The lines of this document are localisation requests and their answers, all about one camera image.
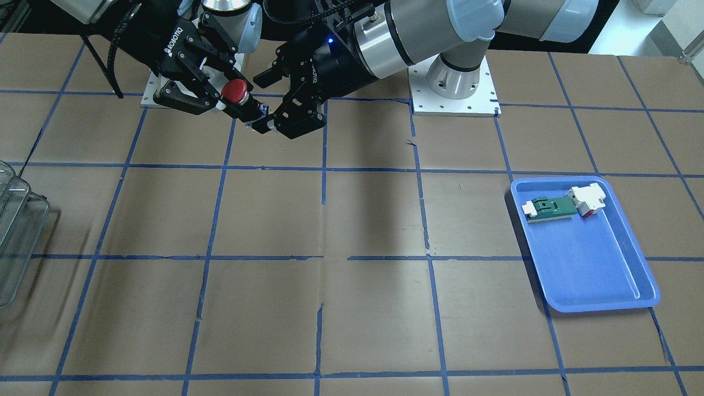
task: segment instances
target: red part of connector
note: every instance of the red part of connector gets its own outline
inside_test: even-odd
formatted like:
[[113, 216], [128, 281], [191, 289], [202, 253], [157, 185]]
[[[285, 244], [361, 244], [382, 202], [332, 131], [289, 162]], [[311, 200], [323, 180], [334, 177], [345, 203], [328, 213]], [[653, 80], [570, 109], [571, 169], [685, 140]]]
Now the red part of connector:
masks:
[[239, 104], [247, 95], [247, 83], [244, 80], [232, 80], [222, 87], [221, 94], [230, 102]]

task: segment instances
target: small electronic component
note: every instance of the small electronic component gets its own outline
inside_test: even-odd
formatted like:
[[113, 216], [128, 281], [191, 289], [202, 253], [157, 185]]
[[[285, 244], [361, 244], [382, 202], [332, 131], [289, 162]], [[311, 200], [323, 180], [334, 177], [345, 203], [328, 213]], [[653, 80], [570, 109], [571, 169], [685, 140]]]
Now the small electronic component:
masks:
[[597, 183], [586, 187], [572, 187], [565, 196], [572, 200], [583, 218], [588, 218], [606, 207], [606, 194]]
[[532, 201], [526, 201], [521, 207], [528, 223], [570, 218], [577, 213], [577, 208], [572, 202], [572, 198], [569, 197], [539, 197]]

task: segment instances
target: green connector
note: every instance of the green connector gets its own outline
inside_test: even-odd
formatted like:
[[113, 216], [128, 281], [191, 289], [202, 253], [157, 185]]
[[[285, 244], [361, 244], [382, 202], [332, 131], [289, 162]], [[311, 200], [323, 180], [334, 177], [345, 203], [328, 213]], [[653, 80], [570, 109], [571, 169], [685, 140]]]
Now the green connector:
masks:
[[528, 223], [570, 218], [577, 214], [577, 207], [572, 199], [567, 197], [552, 199], [540, 197], [526, 202], [522, 208]]

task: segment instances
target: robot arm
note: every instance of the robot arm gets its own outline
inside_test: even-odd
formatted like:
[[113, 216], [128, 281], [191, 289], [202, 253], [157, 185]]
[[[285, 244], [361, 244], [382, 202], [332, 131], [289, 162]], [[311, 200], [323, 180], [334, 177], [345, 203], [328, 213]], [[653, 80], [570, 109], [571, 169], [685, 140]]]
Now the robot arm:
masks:
[[[260, 133], [293, 139], [322, 128], [322, 103], [342, 97], [426, 58], [438, 93], [470, 90], [494, 31], [571, 42], [587, 28], [598, 0], [52, 0], [80, 22], [119, 43], [167, 82], [154, 100], [200, 114], [217, 107]], [[308, 15], [281, 20], [272, 6]], [[191, 21], [190, 10], [199, 17]], [[270, 113], [234, 55], [256, 48], [260, 33], [288, 40], [253, 81], [262, 88], [288, 78], [290, 90]], [[449, 82], [457, 84], [448, 89]]]

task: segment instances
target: red button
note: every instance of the red button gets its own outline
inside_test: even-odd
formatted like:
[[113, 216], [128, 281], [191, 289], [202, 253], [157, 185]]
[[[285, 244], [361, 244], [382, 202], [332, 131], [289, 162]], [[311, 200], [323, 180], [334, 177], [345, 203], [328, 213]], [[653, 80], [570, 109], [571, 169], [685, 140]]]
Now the red button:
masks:
[[222, 87], [222, 96], [238, 104], [247, 95], [247, 83], [244, 80], [232, 80]]

